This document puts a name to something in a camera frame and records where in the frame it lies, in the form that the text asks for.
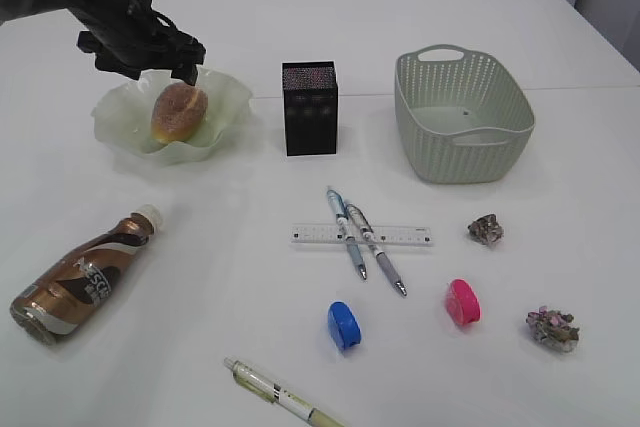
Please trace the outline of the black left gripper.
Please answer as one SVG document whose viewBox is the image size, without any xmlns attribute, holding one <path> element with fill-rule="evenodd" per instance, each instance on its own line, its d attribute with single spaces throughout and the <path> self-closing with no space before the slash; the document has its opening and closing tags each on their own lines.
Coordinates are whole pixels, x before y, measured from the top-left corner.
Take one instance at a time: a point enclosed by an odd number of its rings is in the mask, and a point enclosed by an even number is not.
<svg viewBox="0 0 640 427">
<path fill-rule="evenodd" d="M 86 27 L 77 46 L 94 56 L 97 70 L 133 80 L 147 70 L 167 70 L 172 79 L 196 85 L 204 45 L 151 7 L 137 0 L 116 9 L 83 4 L 76 19 Z"/>
</svg>

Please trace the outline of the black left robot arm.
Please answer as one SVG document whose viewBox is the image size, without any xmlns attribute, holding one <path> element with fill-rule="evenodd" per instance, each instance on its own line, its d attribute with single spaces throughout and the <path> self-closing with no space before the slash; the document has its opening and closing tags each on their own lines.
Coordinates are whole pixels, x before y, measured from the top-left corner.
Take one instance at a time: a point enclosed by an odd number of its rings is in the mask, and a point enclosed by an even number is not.
<svg viewBox="0 0 640 427">
<path fill-rule="evenodd" d="M 153 0 L 1 0 L 1 20 L 69 11 L 84 27 L 77 46 L 95 57 L 98 70 L 137 80 L 147 70 L 168 70 L 195 85 L 205 47 L 181 31 Z"/>
</svg>

